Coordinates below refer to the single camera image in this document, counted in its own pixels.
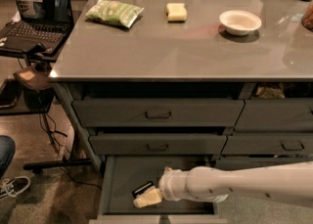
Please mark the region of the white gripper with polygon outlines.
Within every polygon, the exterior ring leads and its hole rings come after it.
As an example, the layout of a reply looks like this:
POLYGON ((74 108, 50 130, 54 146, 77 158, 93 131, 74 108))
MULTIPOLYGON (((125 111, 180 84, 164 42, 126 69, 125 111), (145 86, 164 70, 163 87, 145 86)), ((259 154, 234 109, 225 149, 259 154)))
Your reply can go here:
POLYGON ((158 181, 158 188, 150 187, 134 192, 134 205, 138 208, 158 204, 164 197, 167 201, 178 202, 192 199, 188 191, 187 179, 189 172, 180 169, 172 169, 166 166, 158 181))

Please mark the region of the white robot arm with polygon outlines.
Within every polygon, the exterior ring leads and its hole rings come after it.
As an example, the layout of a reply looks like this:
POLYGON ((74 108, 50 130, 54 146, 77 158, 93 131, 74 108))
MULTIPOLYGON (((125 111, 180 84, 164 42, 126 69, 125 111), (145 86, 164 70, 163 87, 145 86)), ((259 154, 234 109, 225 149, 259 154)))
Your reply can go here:
POLYGON ((133 192, 133 203, 142 208, 164 200, 223 202, 230 195, 310 207, 313 205, 313 163, 232 171, 207 166, 185 171, 166 167, 157 185, 148 183, 133 192))

